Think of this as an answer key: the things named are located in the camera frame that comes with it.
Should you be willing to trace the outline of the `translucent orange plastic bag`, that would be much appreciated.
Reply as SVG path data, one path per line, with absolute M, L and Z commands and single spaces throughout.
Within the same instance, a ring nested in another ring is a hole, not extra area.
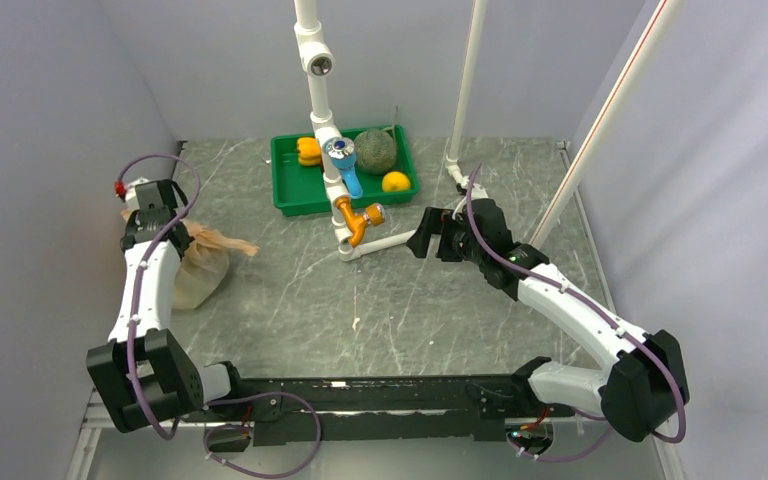
M 259 247 L 238 238 L 226 237 L 197 222 L 182 221 L 192 240 L 175 276 L 171 307 L 194 310 L 219 287 L 230 268 L 230 255 L 239 252 L 249 257 Z

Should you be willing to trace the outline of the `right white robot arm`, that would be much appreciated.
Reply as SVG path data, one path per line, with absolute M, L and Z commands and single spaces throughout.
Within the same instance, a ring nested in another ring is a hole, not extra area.
M 471 262 L 493 288 L 550 320 L 596 362 L 594 369 L 536 358 L 516 374 L 511 401 L 534 415 L 560 404 L 605 421 L 622 437 L 653 435 L 678 443 L 686 433 L 690 392 L 678 340 L 648 333 L 614 315 L 575 286 L 533 246 L 516 242 L 502 209 L 491 199 L 471 200 L 460 211 L 428 207 L 406 245 L 417 258 L 440 241 L 436 258 Z

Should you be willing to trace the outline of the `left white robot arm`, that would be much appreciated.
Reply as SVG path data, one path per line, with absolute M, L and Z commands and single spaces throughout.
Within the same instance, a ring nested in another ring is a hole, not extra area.
M 239 417 L 248 394 L 231 382 L 228 366 L 196 366 L 170 330 L 175 279 L 192 241 L 177 217 L 186 196 L 170 179 L 138 179 L 117 191 L 128 210 L 122 301 L 107 341 L 86 355 L 114 427 L 128 433 L 175 423 L 207 404 L 221 419 Z

